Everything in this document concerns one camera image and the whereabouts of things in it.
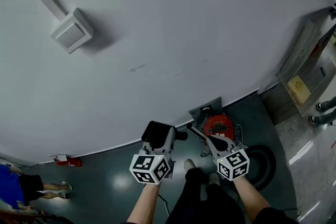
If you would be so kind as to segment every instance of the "red fire extinguisher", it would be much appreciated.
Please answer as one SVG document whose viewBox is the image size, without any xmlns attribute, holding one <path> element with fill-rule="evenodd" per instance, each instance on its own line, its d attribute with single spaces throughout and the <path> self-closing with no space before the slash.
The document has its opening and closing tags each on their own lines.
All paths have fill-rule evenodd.
<svg viewBox="0 0 336 224">
<path fill-rule="evenodd" d="M 80 158 L 70 158 L 66 155 L 57 155 L 55 156 L 54 161 L 57 165 L 73 166 L 73 167 L 82 166 L 82 160 Z"/>
</svg>

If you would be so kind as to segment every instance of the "white wall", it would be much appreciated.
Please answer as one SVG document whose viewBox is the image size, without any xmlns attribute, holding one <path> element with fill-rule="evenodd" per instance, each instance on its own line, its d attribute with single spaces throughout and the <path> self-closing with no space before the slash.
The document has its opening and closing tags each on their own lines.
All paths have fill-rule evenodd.
<svg viewBox="0 0 336 224">
<path fill-rule="evenodd" d="M 33 163 L 179 124 L 274 79 L 298 18 L 334 0 L 59 0 L 96 29 L 66 54 L 39 0 L 0 0 L 0 153 Z"/>
</svg>

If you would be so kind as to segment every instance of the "red object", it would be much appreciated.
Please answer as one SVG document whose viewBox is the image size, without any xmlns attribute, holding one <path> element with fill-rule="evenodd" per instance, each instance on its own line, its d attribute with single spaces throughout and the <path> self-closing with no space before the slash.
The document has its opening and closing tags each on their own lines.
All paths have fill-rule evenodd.
<svg viewBox="0 0 336 224">
<path fill-rule="evenodd" d="M 206 119 L 203 130 L 206 136 L 219 134 L 232 141 L 235 139 L 235 131 L 232 121 L 224 114 L 211 116 Z"/>
<path fill-rule="evenodd" d="M 320 46 L 316 45 L 313 49 L 313 51 L 311 52 L 311 54 L 309 55 L 309 57 L 311 57 L 315 52 L 317 52 L 319 50 Z"/>
<path fill-rule="evenodd" d="M 58 159 L 54 159 L 54 161 L 57 165 L 73 166 L 73 167 L 81 167 L 82 166 L 82 160 L 79 159 L 79 158 L 67 157 L 66 162 L 60 162 Z"/>
<path fill-rule="evenodd" d="M 332 144 L 332 146 L 331 146 L 331 150 L 332 150 L 332 148 L 335 146 L 335 144 L 336 144 L 336 141 Z"/>
</svg>

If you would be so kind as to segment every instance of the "sneaker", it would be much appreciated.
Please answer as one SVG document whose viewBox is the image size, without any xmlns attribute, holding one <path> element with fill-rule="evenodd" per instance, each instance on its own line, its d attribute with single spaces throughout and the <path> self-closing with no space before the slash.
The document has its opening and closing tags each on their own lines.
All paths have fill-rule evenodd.
<svg viewBox="0 0 336 224">
<path fill-rule="evenodd" d="M 191 159 L 186 159 L 184 161 L 184 170 L 185 172 L 188 172 L 190 169 L 195 169 L 196 166 L 195 164 L 193 163 L 193 161 Z"/>
<path fill-rule="evenodd" d="M 211 173 L 209 175 L 209 185 L 211 184 L 216 184 L 219 185 L 221 184 L 220 177 L 217 173 Z"/>
<path fill-rule="evenodd" d="M 323 112 L 323 108 L 322 108 L 322 103 L 317 103 L 316 106 L 315 106 L 316 110 L 319 111 L 319 112 Z"/>
<path fill-rule="evenodd" d="M 69 199 L 69 195 L 65 193 L 60 193 L 62 199 Z"/>
<path fill-rule="evenodd" d="M 67 186 L 68 190 L 72 190 L 72 186 L 71 186 L 68 182 L 63 181 L 63 182 L 62 182 L 62 185 Z"/>
<path fill-rule="evenodd" d="M 309 116 L 308 121 L 310 124 L 316 126 L 316 117 L 315 116 Z"/>
</svg>

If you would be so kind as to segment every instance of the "baseboard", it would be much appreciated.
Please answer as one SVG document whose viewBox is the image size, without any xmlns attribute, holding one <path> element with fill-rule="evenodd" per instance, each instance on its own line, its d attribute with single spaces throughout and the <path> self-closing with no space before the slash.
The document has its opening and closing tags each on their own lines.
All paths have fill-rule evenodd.
<svg viewBox="0 0 336 224">
<path fill-rule="evenodd" d="M 231 105 L 231 104 L 233 104 L 233 103 L 236 103 L 236 102 L 238 102 L 239 100 L 241 100 L 241 99 L 243 99 L 243 98 L 245 98 L 245 97 L 248 97 L 249 95 L 251 95 L 251 94 L 257 92 L 258 90 L 259 90 L 259 88 L 255 89 L 255 90 L 253 90 L 253 91 L 250 91 L 248 94 L 245 94 L 245 95 L 242 96 L 242 97 L 239 97 L 239 98 L 237 98 L 237 99 L 235 99 L 235 100 L 233 100 L 233 101 L 230 101 L 230 102 L 224 104 L 223 107 L 228 106 L 228 105 Z M 183 126 L 185 126 L 186 124 L 188 124 L 188 123 L 190 123 L 190 122 L 192 122 L 192 121 L 193 121 L 193 120 L 189 120 L 189 121 L 186 121 L 186 122 L 184 122 L 184 123 L 181 123 L 181 124 L 177 125 L 176 128 L 183 127 Z M 122 148 L 122 147 L 125 147 L 125 146 L 130 146 L 130 145 L 135 144 L 135 143 L 138 143 L 138 142 L 140 142 L 140 141 L 141 141 L 141 139 L 133 140 L 133 141 L 130 141 L 130 142 L 128 142 L 128 143 L 124 143 L 124 144 L 121 144 L 121 145 L 118 145 L 118 146 L 113 146 L 113 147 L 105 148 L 105 149 L 100 150 L 100 151 L 94 151 L 94 152 L 89 152 L 89 153 L 85 153 L 85 154 L 81 154 L 81 155 L 76 155 L 76 156 L 74 156 L 74 158 L 84 157 L 84 156 L 90 156 L 90 155 L 99 154 L 99 153 L 104 153 L 104 152 L 107 152 L 107 151 L 110 151 L 110 150 L 115 150 L 115 149 L 117 149 L 117 148 Z M 54 162 L 54 161 L 48 161 L 48 162 L 42 162 L 42 163 L 39 163 L 39 164 L 46 164 L 46 163 L 53 163 L 53 162 Z"/>
</svg>

